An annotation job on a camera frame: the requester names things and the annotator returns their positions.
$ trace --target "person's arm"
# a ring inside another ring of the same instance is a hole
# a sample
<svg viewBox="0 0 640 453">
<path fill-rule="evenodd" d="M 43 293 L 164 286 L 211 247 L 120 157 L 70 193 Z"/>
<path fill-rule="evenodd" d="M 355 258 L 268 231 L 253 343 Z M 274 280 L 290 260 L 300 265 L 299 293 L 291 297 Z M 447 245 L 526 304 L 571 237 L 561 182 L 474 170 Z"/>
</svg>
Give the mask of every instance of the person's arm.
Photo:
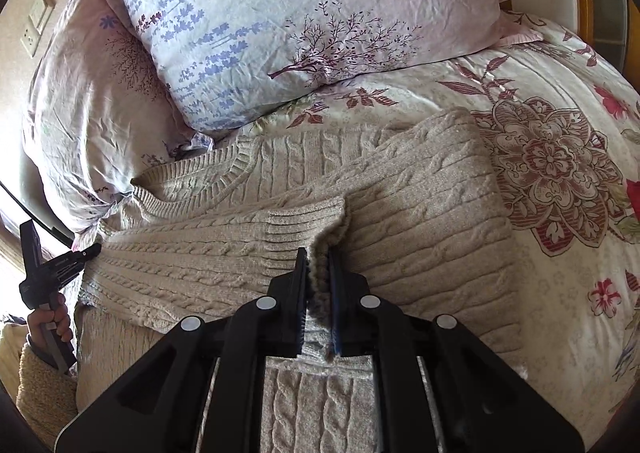
<svg viewBox="0 0 640 453">
<path fill-rule="evenodd" d="M 36 309 L 27 318 L 30 334 L 20 358 L 16 406 L 41 441 L 53 449 L 58 434 L 73 420 L 78 409 L 76 381 L 55 368 L 55 361 L 47 353 L 47 344 L 40 331 L 41 323 L 51 321 L 58 323 L 57 332 L 62 341 L 71 341 L 70 318 L 61 294 L 60 306 L 55 313 Z"/>
</svg>

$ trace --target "ribbed neckline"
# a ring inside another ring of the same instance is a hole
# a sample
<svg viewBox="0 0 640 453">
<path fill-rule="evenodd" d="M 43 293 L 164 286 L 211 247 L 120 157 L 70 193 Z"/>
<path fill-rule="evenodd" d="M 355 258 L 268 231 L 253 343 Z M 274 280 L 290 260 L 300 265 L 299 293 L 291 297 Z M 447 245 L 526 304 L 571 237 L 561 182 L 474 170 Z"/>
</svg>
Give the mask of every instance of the ribbed neckline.
<svg viewBox="0 0 640 453">
<path fill-rule="evenodd" d="M 238 138 L 232 144 L 208 152 L 193 159 L 178 160 L 147 170 L 136 180 L 133 197 L 138 198 L 141 207 L 153 216 L 172 220 L 181 215 L 197 216 L 196 212 L 220 202 L 231 190 L 251 172 L 257 161 L 262 138 Z M 209 186 L 186 199 L 164 201 L 157 198 L 145 184 L 160 184 L 181 176 L 196 173 L 208 167 L 227 170 L 211 182 Z"/>
</svg>

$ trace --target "device handle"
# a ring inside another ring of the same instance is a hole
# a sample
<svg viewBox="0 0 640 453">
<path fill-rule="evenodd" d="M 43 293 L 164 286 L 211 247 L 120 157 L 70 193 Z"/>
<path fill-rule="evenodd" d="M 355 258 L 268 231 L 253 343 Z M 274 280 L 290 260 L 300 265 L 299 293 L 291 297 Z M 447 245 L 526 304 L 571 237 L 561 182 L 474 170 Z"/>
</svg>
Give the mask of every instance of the device handle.
<svg viewBox="0 0 640 453">
<path fill-rule="evenodd" d="M 55 311 L 60 306 L 58 303 L 58 293 L 54 292 L 49 296 L 49 303 L 40 305 L 41 309 Z M 74 356 L 74 347 L 71 343 L 63 343 L 62 339 L 56 332 L 58 324 L 55 321 L 49 323 L 41 323 L 40 331 L 44 336 L 44 340 L 47 343 L 47 351 L 53 357 L 53 360 L 58 366 L 60 373 L 66 373 L 69 368 L 76 364 L 76 357 Z"/>
</svg>

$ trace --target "silver screw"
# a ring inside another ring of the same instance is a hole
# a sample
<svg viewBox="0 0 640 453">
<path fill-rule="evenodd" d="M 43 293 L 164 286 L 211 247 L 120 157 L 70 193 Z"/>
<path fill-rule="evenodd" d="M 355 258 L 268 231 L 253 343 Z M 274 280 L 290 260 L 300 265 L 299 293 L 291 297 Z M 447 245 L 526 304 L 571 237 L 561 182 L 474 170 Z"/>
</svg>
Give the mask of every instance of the silver screw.
<svg viewBox="0 0 640 453">
<path fill-rule="evenodd" d="M 195 316 L 187 316 L 180 321 L 180 328 L 186 332 L 191 332 L 200 327 L 200 318 Z"/>
<path fill-rule="evenodd" d="M 271 296 L 262 296 L 261 298 L 258 298 L 258 300 L 255 302 L 255 305 L 260 310 L 269 310 L 276 306 L 276 301 Z"/>
<path fill-rule="evenodd" d="M 440 328 L 451 330 L 452 328 L 456 327 L 456 325 L 458 324 L 458 320 L 450 314 L 442 314 L 437 317 L 436 324 Z"/>
<path fill-rule="evenodd" d="M 361 297 L 360 304 L 364 308 L 378 308 L 380 306 L 380 298 L 378 296 L 373 296 L 372 294 L 367 294 L 366 296 Z"/>
</svg>

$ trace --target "floral bed sheet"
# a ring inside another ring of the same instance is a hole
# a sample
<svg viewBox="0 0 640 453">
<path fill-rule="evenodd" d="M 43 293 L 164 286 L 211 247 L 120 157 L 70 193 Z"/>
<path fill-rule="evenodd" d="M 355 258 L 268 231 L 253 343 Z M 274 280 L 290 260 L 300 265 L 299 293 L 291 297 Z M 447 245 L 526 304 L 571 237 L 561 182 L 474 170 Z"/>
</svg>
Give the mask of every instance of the floral bed sheet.
<svg viewBox="0 0 640 453">
<path fill-rule="evenodd" d="M 572 32 L 362 75 L 241 128 L 275 135 L 471 110 L 519 245 L 528 382 L 590 447 L 640 377 L 640 96 Z"/>
</svg>

